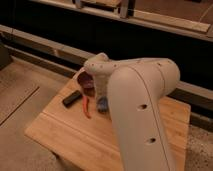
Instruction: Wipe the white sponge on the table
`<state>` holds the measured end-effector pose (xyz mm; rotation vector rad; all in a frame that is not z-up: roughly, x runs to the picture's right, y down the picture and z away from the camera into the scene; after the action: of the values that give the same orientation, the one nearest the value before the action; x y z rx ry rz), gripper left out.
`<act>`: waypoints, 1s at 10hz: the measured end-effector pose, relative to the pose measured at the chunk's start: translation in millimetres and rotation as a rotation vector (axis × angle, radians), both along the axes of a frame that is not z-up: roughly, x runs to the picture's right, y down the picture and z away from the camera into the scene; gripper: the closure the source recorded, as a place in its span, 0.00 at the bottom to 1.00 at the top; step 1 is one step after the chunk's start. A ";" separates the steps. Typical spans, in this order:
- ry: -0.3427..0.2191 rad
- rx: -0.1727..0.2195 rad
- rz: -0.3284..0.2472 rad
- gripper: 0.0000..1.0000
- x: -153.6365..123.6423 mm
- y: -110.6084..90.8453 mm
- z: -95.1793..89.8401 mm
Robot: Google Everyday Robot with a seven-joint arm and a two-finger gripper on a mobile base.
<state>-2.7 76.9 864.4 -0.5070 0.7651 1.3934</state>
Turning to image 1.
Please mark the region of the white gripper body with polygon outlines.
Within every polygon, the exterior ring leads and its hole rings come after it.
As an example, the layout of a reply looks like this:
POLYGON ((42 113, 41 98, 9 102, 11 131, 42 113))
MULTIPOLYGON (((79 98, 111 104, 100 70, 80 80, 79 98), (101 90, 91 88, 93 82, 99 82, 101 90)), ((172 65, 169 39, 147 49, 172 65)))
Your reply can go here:
POLYGON ((109 75, 96 75, 94 77, 95 98, 99 100, 107 95, 109 75))

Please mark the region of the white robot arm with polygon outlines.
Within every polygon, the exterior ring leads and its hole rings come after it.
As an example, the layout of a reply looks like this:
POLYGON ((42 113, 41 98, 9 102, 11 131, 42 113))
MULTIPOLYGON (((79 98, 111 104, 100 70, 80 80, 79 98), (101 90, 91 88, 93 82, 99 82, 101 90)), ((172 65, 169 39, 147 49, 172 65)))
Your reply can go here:
POLYGON ((124 171, 176 171, 159 111, 180 71, 168 58, 115 61, 100 53, 84 63, 97 95, 105 94, 124 171))

